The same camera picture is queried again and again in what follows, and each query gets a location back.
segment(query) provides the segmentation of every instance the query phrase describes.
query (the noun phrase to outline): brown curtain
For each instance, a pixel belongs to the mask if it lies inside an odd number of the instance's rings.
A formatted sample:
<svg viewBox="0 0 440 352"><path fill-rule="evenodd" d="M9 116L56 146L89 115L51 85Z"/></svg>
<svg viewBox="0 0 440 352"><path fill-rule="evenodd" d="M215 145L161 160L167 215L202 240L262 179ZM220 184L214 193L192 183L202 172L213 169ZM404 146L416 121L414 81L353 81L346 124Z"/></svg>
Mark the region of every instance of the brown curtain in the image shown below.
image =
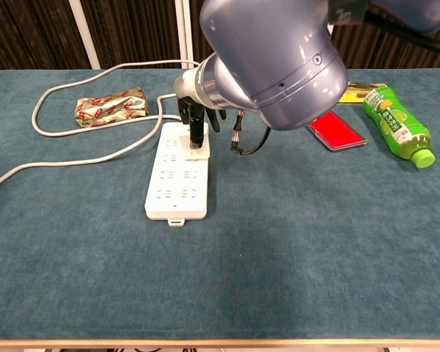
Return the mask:
<svg viewBox="0 0 440 352"><path fill-rule="evenodd" d="M173 0L81 0L81 5L102 68L180 58Z"/></svg>
<svg viewBox="0 0 440 352"><path fill-rule="evenodd" d="M204 0L191 0L194 59L197 61L202 61L212 52L199 25L203 3ZM372 7L371 10L384 15L376 8ZM440 31L432 34L432 37L440 40ZM335 26L332 41L347 68L440 67L439 54L418 48L367 24Z"/></svg>
<svg viewBox="0 0 440 352"><path fill-rule="evenodd" d="M68 0L0 0L0 70L90 68Z"/></svg>

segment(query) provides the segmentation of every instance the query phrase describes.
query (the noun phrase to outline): table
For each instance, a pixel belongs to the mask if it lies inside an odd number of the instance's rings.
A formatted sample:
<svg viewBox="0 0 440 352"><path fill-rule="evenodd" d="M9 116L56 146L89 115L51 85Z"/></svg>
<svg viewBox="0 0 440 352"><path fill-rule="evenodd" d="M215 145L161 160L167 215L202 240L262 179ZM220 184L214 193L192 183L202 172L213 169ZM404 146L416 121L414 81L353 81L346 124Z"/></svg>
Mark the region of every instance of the table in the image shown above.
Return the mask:
<svg viewBox="0 0 440 352"><path fill-rule="evenodd" d="M154 113L179 74L119 70L55 92L40 125L75 128L78 98L134 86ZM41 94L92 75L0 71L0 176L106 155L153 127L37 135ZM183 228L144 214L157 138L116 161L28 169L1 185L0 347L440 345L440 69L352 70L351 80L395 89L432 133L432 167L394 157L362 107L347 105L337 112L370 143L340 153L301 129L234 155L232 112L211 135L208 215ZM248 114L244 147L262 132Z"/></svg>

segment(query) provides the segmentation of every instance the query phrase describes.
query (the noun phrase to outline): bottle cap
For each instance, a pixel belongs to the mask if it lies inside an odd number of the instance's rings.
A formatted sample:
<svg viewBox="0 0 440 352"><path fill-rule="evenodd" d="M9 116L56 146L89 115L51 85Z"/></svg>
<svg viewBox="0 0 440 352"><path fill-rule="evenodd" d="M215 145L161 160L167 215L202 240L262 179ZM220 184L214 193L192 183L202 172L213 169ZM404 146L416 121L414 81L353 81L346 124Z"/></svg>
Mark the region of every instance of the bottle cap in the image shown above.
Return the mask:
<svg viewBox="0 0 440 352"><path fill-rule="evenodd" d="M435 161L435 156L429 149L422 149L415 152L412 155L411 160L414 165L416 165L420 169L423 169L433 164L433 162Z"/></svg>

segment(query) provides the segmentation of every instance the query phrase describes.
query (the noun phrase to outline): green bottle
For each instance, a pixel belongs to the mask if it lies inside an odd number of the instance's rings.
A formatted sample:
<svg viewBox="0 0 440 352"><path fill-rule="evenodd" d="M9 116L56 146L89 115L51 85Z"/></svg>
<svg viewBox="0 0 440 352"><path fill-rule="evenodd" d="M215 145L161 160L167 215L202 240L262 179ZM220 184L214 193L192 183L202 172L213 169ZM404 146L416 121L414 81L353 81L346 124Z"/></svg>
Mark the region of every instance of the green bottle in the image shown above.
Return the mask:
<svg viewBox="0 0 440 352"><path fill-rule="evenodd" d="M393 89L372 90L365 98L364 109L380 128L393 154L411 160L419 168L433 164L430 132L401 104Z"/></svg>

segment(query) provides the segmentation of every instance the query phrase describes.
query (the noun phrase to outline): table edge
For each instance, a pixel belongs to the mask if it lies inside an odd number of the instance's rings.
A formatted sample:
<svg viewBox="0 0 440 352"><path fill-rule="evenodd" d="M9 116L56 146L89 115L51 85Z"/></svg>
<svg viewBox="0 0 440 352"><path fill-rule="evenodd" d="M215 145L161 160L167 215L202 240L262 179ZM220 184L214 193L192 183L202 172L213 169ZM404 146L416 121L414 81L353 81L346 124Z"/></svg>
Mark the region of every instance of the table edge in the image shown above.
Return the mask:
<svg viewBox="0 0 440 352"><path fill-rule="evenodd" d="M273 348L327 347L432 347L440 340L418 339L269 339L269 340L0 340L0 348Z"/></svg>

